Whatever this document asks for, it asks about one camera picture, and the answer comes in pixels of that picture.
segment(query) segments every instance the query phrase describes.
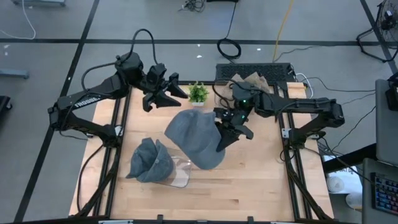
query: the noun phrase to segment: brown paper bag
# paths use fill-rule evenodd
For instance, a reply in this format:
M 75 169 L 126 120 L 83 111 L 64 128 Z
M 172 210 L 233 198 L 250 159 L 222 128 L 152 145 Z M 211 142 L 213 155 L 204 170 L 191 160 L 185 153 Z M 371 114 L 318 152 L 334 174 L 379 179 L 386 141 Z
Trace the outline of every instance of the brown paper bag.
M 232 80 L 236 82 L 248 82 L 253 84 L 255 87 L 264 90 L 267 93 L 271 92 L 271 88 L 269 87 L 267 80 L 264 77 L 260 77 L 257 72 L 251 74 L 246 77 L 244 80 L 240 75 L 236 74 L 232 77 Z M 226 99 L 228 99 L 229 106 L 234 108 L 234 101 L 232 98 L 232 89 L 229 87 L 233 82 L 229 81 L 219 92 L 219 94 Z M 220 100 L 220 97 L 215 95 L 215 106 L 220 108 L 226 108 L 226 102 L 224 100 Z

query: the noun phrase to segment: yellow cable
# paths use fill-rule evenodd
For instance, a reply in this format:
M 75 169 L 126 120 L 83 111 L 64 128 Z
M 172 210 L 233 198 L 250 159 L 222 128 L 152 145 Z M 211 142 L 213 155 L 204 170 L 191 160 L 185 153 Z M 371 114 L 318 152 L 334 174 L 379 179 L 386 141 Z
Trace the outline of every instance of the yellow cable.
M 276 38 L 275 49 L 274 49 L 274 56 L 273 56 L 273 58 L 272 58 L 272 62 L 275 61 L 276 53 L 277 53 L 277 51 L 278 51 L 279 37 L 280 37 L 280 34 L 282 33 L 282 30 L 284 29 L 284 25 L 285 25 L 285 22 L 286 22 L 286 20 L 287 20 L 287 16 L 289 15 L 290 10 L 292 9 L 292 6 L 293 6 L 293 2 L 294 2 L 294 0 L 290 0 L 289 8 L 287 9 L 287 12 L 286 12 L 286 14 L 285 14 L 284 20 L 282 21 L 282 25 L 281 25 L 280 28 L 279 28 L 278 37 Z

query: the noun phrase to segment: black keyboard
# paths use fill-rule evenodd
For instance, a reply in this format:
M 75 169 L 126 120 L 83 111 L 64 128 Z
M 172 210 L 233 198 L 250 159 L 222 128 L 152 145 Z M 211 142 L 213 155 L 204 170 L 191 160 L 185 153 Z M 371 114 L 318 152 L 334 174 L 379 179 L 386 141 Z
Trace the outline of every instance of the black keyboard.
M 398 182 L 385 178 L 385 175 L 372 173 L 373 208 L 398 215 Z
M 245 79 L 254 72 L 266 78 L 270 85 L 277 82 L 295 82 L 295 73 L 290 63 L 222 63 L 216 66 L 216 78 L 232 78 L 239 74 Z

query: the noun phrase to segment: gray baseball cap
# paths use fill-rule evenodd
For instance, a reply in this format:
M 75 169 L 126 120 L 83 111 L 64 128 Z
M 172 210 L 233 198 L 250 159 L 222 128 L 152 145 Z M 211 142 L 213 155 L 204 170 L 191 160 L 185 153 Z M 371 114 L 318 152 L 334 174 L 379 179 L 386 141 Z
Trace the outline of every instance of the gray baseball cap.
M 221 134 L 215 117 L 214 112 L 184 110 L 173 118 L 164 133 L 201 169 L 214 169 L 225 156 L 225 150 L 216 152 Z
M 145 138 L 131 157 L 130 173 L 126 178 L 137 178 L 139 182 L 165 180 L 174 169 L 174 162 L 167 148 L 156 140 Z

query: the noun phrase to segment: plant pot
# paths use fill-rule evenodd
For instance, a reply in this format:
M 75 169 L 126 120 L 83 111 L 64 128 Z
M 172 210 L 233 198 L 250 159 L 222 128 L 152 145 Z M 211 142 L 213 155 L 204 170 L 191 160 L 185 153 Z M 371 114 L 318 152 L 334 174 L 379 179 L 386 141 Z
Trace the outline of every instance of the plant pot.
M 204 106 L 205 102 L 192 102 L 192 106 Z

